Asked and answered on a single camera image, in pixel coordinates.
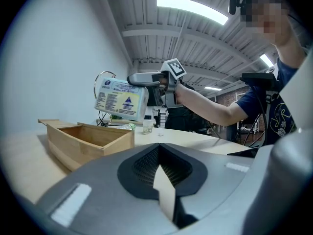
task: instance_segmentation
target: black mesh vent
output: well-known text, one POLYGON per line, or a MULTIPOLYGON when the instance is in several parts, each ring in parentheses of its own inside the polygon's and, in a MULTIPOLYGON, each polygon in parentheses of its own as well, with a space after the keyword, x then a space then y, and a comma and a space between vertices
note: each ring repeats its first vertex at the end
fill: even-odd
POLYGON ((149 186, 153 186, 155 174, 158 166, 162 169, 170 179, 173 186, 177 185, 192 172, 192 166, 184 159, 168 152, 159 146, 137 161, 132 166, 132 171, 138 179, 149 186))

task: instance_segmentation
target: blue t-shirt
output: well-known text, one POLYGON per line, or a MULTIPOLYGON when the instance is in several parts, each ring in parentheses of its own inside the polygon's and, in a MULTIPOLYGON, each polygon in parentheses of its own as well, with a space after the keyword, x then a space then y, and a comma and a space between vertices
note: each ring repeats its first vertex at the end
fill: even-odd
MULTIPOLYGON (((279 58, 277 58, 277 66, 277 80, 280 81, 283 88, 296 73, 297 69, 293 69, 285 65, 279 58)), ((266 114, 266 91, 260 87, 255 87, 255 91, 262 102, 263 109, 266 114)), ((251 89, 240 100, 238 100, 237 104, 252 119, 256 119, 258 114, 262 113, 260 103, 251 89)), ((296 129, 296 127, 291 114, 282 98, 278 96, 278 98, 275 99, 270 106, 267 144, 274 144, 280 137, 283 137, 285 134, 288 134, 294 129, 296 129)))

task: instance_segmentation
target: fluorescent light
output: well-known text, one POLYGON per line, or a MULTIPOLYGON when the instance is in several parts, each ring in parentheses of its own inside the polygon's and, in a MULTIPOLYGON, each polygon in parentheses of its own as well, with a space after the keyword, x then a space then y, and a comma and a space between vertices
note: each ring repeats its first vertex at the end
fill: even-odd
POLYGON ((156 4, 158 7, 169 7, 190 11, 206 18, 212 19, 220 23, 221 25, 224 25, 228 20, 227 16, 223 15, 217 10, 191 0, 157 0, 156 4))
POLYGON ((207 90, 214 90, 214 91, 221 91, 222 89, 219 89, 219 88, 213 88, 213 87, 205 87, 205 89, 207 90))
POLYGON ((264 61, 264 63, 266 63, 268 65, 269 68, 274 66, 274 64, 270 61, 268 56, 266 56, 265 54, 260 56, 260 58, 264 61))

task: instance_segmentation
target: clear plastic cup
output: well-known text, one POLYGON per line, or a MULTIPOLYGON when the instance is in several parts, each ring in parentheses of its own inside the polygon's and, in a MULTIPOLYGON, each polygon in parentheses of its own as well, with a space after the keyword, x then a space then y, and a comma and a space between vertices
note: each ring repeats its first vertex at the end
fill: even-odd
POLYGON ((152 133, 153 120, 144 120, 142 125, 143 125, 143 134, 150 134, 150 133, 152 133))

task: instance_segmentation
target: ceiling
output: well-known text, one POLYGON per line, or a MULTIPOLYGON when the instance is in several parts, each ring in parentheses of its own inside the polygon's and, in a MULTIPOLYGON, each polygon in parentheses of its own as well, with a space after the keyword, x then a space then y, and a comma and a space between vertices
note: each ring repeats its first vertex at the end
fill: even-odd
MULTIPOLYGON (((273 45, 252 37, 240 22, 239 10, 234 16, 228 14, 228 0, 194 0, 228 16, 225 25, 157 7, 157 0, 108 1, 130 58, 139 61, 139 72, 159 70, 165 60, 178 58, 188 73, 184 82, 207 97, 215 92, 205 86, 222 88, 219 95, 245 86, 239 80, 242 72, 263 72, 267 66, 261 54, 273 63, 277 58, 273 45)), ((304 28, 294 20, 291 23, 307 44, 304 28)))

